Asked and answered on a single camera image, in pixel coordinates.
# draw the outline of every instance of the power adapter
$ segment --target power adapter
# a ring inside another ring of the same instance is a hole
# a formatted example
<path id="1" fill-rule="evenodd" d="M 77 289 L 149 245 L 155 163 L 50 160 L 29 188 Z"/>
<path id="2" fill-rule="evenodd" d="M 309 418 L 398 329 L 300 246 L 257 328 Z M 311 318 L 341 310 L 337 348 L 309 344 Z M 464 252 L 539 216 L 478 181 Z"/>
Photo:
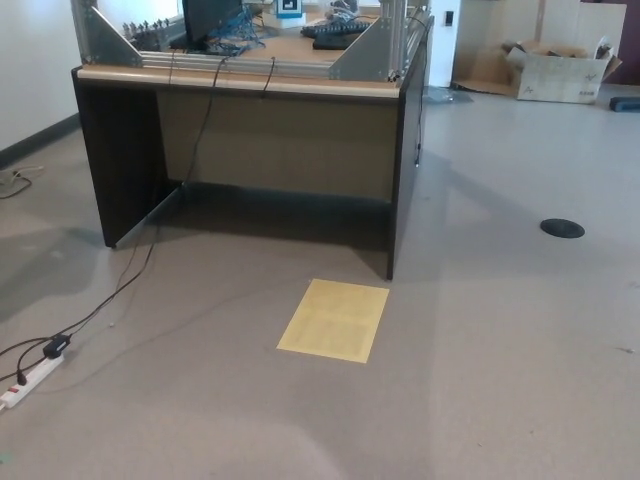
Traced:
<path id="1" fill-rule="evenodd" d="M 58 358 L 71 344 L 71 335 L 56 335 L 42 349 L 44 356 L 50 359 Z"/>

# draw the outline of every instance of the aluminum frame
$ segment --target aluminum frame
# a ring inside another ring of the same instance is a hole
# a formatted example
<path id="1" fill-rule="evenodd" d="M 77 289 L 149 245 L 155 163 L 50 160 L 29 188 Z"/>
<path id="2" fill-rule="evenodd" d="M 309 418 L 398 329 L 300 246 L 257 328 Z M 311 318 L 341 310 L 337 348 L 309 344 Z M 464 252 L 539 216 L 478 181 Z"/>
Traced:
<path id="1" fill-rule="evenodd" d="M 70 1 L 83 64 L 211 71 L 217 70 L 222 61 L 208 55 L 138 52 L 100 13 L 98 0 Z M 424 34 L 424 25 L 429 21 L 429 0 L 418 0 L 424 3 L 412 8 L 410 17 L 407 17 L 408 1 L 381 0 L 380 18 L 333 64 L 278 59 L 274 64 L 271 59 L 237 57 L 225 61 L 225 71 L 268 75 L 273 66 L 273 72 L 283 76 L 399 81 L 404 78 Z M 169 38 L 183 31 L 183 18 L 174 18 L 168 30 Z"/>

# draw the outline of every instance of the wooden desktop edge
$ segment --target wooden desktop edge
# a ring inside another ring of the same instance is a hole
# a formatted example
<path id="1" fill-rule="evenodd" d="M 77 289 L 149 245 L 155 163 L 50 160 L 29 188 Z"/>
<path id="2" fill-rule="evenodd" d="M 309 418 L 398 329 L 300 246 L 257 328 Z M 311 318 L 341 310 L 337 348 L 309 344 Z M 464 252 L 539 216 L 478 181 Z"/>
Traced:
<path id="1" fill-rule="evenodd" d="M 174 70 L 171 72 L 171 85 L 211 87 L 214 76 L 215 72 Z M 78 71 L 78 78 L 83 80 L 169 85 L 169 69 L 85 65 Z M 216 86 L 219 88 L 261 91 L 266 83 L 266 75 L 220 72 Z M 374 98 L 398 98 L 400 94 L 400 90 L 393 83 L 277 76 L 274 76 L 269 81 L 268 91 Z"/>

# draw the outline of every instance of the desk side panel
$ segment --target desk side panel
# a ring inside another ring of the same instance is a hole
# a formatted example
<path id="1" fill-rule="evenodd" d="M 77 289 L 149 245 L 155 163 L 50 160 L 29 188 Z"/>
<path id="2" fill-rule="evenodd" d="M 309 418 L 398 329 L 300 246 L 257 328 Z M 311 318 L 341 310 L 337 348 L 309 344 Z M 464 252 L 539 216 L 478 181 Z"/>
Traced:
<path id="1" fill-rule="evenodd" d="M 402 87 L 398 107 L 396 160 L 391 211 L 390 254 L 387 278 L 393 279 L 396 260 L 407 228 L 413 187 L 420 164 L 422 142 L 423 94 L 427 68 L 427 35 L 423 37 L 411 62 Z"/>
<path id="2" fill-rule="evenodd" d="M 156 92 L 72 77 L 104 241 L 114 248 L 172 191 Z"/>

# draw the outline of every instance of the cardboard box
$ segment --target cardboard box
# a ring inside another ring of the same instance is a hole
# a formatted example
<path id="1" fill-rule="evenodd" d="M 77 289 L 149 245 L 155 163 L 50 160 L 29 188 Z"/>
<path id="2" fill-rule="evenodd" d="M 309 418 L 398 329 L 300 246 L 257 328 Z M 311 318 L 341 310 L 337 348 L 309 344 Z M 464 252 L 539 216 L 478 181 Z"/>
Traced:
<path id="1" fill-rule="evenodd" d="M 508 84 L 459 81 L 478 92 L 514 96 L 518 100 L 562 103 L 595 103 L 603 80 L 622 63 L 611 52 L 595 53 L 561 45 L 519 42 L 496 53 L 506 58 Z"/>

